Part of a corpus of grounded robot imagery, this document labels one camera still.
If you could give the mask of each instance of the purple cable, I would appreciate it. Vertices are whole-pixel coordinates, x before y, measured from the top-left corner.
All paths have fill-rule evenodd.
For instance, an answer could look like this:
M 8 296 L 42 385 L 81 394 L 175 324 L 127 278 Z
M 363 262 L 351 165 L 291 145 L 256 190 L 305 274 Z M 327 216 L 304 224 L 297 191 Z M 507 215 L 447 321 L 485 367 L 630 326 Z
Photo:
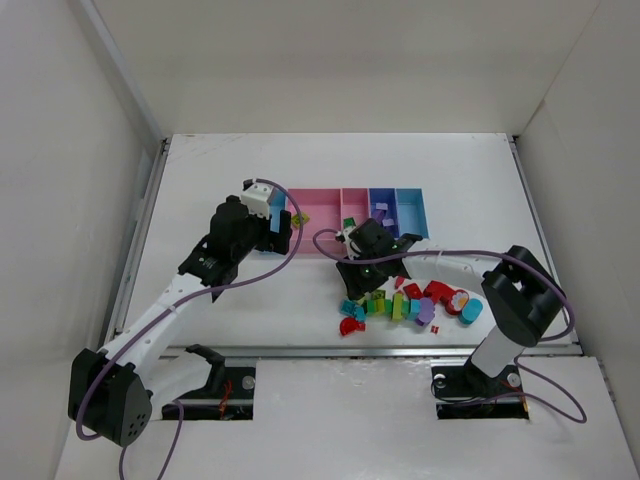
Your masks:
M 289 201 L 291 202 L 291 204 L 293 205 L 293 208 L 296 211 L 296 214 L 298 215 L 299 218 L 302 218 L 302 210 L 300 210 L 300 206 L 298 205 L 298 202 L 296 202 L 296 199 L 293 198 L 293 196 L 282 186 L 280 186 L 279 184 L 277 184 L 276 182 L 272 182 L 271 180 L 266 180 L 264 178 L 258 178 L 256 179 L 256 182 L 260 182 L 260 183 L 266 183 L 267 185 L 271 185 L 272 187 L 277 188 L 278 190 L 280 190 L 282 193 L 284 193 L 284 195 L 289 199 Z M 289 255 L 284 259 L 284 261 L 278 265 L 277 267 L 275 267 L 273 270 L 268 271 L 267 273 L 264 273 L 262 275 L 258 275 L 257 277 L 254 278 L 250 278 L 249 280 L 243 280 L 242 282 L 238 282 L 238 283 L 232 283 L 230 285 L 220 285 L 217 287 L 210 287 L 210 288 L 204 288 L 202 290 L 199 290 L 197 292 L 191 293 L 189 295 L 186 295 L 184 297 L 182 297 L 180 300 L 176 301 L 173 304 L 173 308 L 178 308 L 181 305 L 187 303 L 189 300 L 192 300 L 196 297 L 199 297 L 201 295 L 206 295 L 208 293 L 218 293 L 218 292 L 222 292 L 224 290 L 230 289 L 230 288 L 239 288 L 239 287 L 244 287 L 246 285 L 251 285 L 252 283 L 256 283 L 259 282 L 261 280 L 264 280 L 265 278 L 269 278 L 272 275 L 275 275 L 276 273 L 278 273 L 280 270 L 282 270 L 284 267 L 286 267 L 289 262 L 291 260 L 293 260 L 293 257 L 295 256 L 295 254 L 298 252 L 298 249 L 300 248 L 300 243 L 302 241 L 302 231 L 303 231 L 303 225 L 300 225 L 300 232 L 298 234 L 298 239 L 296 240 L 296 243 L 293 246 L 293 249 L 289 252 Z M 144 327 L 142 330 L 140 330 L 136 335 L 134 335 L 131 340 L 129 340 L 112 358 L 111 360 L 109 360 L 106 365 L 102 368 L 102 370 L 100 370 L 100 373 L 98 373 L 98 375 L 96 376 L 96 378 L 93 380 L 93 382 L 91 383 L 91 385 L 89 386 L 89 388 L 87 389 L 87 393 L 85 393 L 84 398 L 82 399 L 82 402 L 80 402 L 80 408 L 78 409 L 78 415 L 76 417 L 76 435 L 78 435 L 78 437 L 81 440 L 84 441 L 90 441 L 90 440 L 95 440 L 97 438 L 100 437 L 100 435 L 98 434 L 94 434 L 94 435 L 87 435 L 84 433 L 84 431 L 82 430 L 82 422 L 84 420 L 84 415 L 87 411 L 87 407 L 89 405 L 89 402 L 91 401 L 91 397 L 93 397 L 94 393 L 96 392 L 98 385 L 100 385 L 100 383 L 102 382 L 102 380 L 104 380 L 104 378 L 107 376 L 107 373 L 111 370 L 111 368 L 113 368 L 113 366 L 116 364 L 116 362 L 118 361 L 118 359 L 120 359 L 120 357 L 122 357 L 122 355 L 124 355 L 124 353 L 129 350 L 131 347 L 133 347 L 138 340 L 140 340 L 142 337 L 144 337 L 152 328 L 154 328 L 156 325 L 158 325 L 162 320 L 164 320 L 165 318 L 167 318 L 167 316 L 169 316 L 169 314 L 171 313 L 171 309 L 166 309 L 164 312 L 162 312 L 160 315 L 158 315 L 156 318 L 154 318 L 151 322 L 149 322 L 149 324 Z M 167 465 L 169 463 L 169 460 L 171 459 L 171 454 L 173 454 L 173 450 L 170 450 L 169 452 L 169 456 L 167 458 Z
M 332 228 L 324 228 L 324 229 L 319 230 L 318 232 L 315 233 L 315 235 L 313 236 L 313 244 L 318 249 L 318 251 L 320 253 L 322 253 L 325 257 L 331 258 L 332 260 L 335 260 L 337 262 L 347 263 L 347 264 L 350 264 L 350 265 L 372 265 L 372 264 L 376 264 L 376 263 L 388 262 L 390 260 L 399 260 L 399 259 L 406 258 L 406 257 L 416 257 L 416 256 L 422 256 L 422 255 L 450 255 L 450 256 L 475 255 L 475 256 L 484 256 L 484 257 L 494 257 L 494 258 L 499 258 L 501 260 L 506 260 L 509 263 L 512 263 L 514 265 L 517 265 L 517 266 L 525 269 L 527 272 L 531 273 L 538 280 L 540 280 L 547 287 L 549 287 L 551 289 L 551 291 L 560 299 L 560 301 L 562 302 L 562 306 L 567 311 L 567 316 L 569 317 L 569 322 L 567 323 L 567 328 L 564 331 L 562 331 L 561 333 L 558 333 L 557 335 L 551 335 L 549 337 L 541 338 L 540 339 L 541 342 L 549 342 L 551 340 L 557 340 L 558 338 L 562 338 L 565 335 L 568 335 L 569 333 L 571 333 L 571 331 L 575 327 L 575 324 L 576 324 L 575 312 L 573 310 L 573 307 L 571 306 L 571 304 L 567 300 L 567 297 L 565 297 L 562 294 L 560 289 L 558 287 L 556 287 L 553 284 L 553 282 L 551 282 L 547 277 L 545 277 L 543 274 L 538 272 L 535 268 L 531 267 L 530 265 L 527 265 L 526 263 L 524 263 L 523 261 L 521 261 L 521 260 L 519 260 L 517 258 L 512 257 L 511 255 L 507 255 L 506 253 L 491 252 L 489 250 L 421 250 L 421 251 L 416 251 L 416 252 L 396 253 L 394 255 L 388 255 L 386 257 L 380 257 L 380 258 L 371 259 L 371 260 L 349 260 L 349 259 L 346 259 L 346 258 L 339 257 L 337 255 L 333 255 L 331 252 L 327 252 L 324 248 L 322 248 L 322 246 L 320 246 L 320 244 L 318 243 L 318 237 L 320 235 L 322 235 L 322 234 L 325 234 L 325 233 L 336 234 L 337 231 L 332 229 Z M 560 415 L 563 415 L 564 417 L 568 418 L 569 420 L 572 420 L 572 421 L 574 421 L 576 423 L 587 423 L 587 414 L 585 413 L 584 409 L 582 408 L 582 405 L 580 405 L 578 400 L 573 395 L 571 395 L 571 393 L 569 393 L 564 387 L 562 387 L 561 385 L 559 385 L 555 381 L 551 380 L 549 377 L 546 377 L 545 375 L 542 375 L 541 373 L 538 373 L 538 372 L 536 372 L 536 371 L 534 371 L 534 370 L 532 370 L 532 369 L 530 369 L 528 367 L 525 367 L 524 365 L 521 365 L 520 363 L 518 363 L 518 357 L 516 357 L 514 359 L 514 361 L 515 361 L 515 364 L 518 367 L 520 367 L 522 370 L 524 370 L 526 372 L 529 372 L 530 374 L 535 375 L 536 377 L 541 378 L 542 380 L 544 380 L 546 382 L 549 382 L 551 385 L 553 385 L 558 390 L 560 390 L 562 393 L 564 393 L 569 398 L 569 400 L 571 400 L 573 402 L 573 404 L 576 407 L 578 407 L 578 410 L 580 411 L 580 414 L 582 415 L 582 418 L 572 417 L 568 413 L 563 412 L 558 407 L 556 407 L 554 405 L 551 405 L 549 402 L 547 402 L 546 400 L 538 397 L 537 395 L 533 395 L 531 393 L 525 393 L 525 392 L 503 393 L 502 395 L 496 395 L 494 397 L 483 398 L 483 399 L 480 399 L 480 400 L 471 400 L 469 402 L 461 402 L 461 403 L 456 402 L 456 405 L 463 406 L 463 407 L 470 407 L 470 406 L 473 406 L 473 405 L 482 405 L 484 403 L 490 403 L 490 402 L 493 402 L 494 400 L 498 400 L 500 398 L 506 398 L 506 397 L 529 397 L 529 398 L 532 398 L 534 400 L 537 400 L 538 402 L 542 403 L 543 405 L 546 405 L 547 407 L 551 408 L 553 411 L 559 413 Z
M 171 457 L 173 456 L 173 451 L 176 449 L 176 445 L 178 444 L 178 438 L 180 438 L 182 423 L 184 422 L 184 405 L 182 405 L 182 403 L 178 400 L 174 400 L 173 403 L 178 407 L 178 426 L 176 427 L 176 433 L 173 436 L 173 442 L 171 442 L 169 453 L 167 453 L 167 458 L 165 458 L 164 465 L 162 465 L 162 469 L 160 470 L 160 475 L 158 475 L 158 480 L 162 480 L 162 477 L 164 477 L 164 473 L 167 471 L 167 467 L 169 466 L 169 462 L 171 461 Z M 120 480 L 126 480 L 124 478 L 124 456 L 126 453 L 127 447 L 124 447 L 120 452 L 120 461 L 118 462 L 118 473 L 120 474 Z

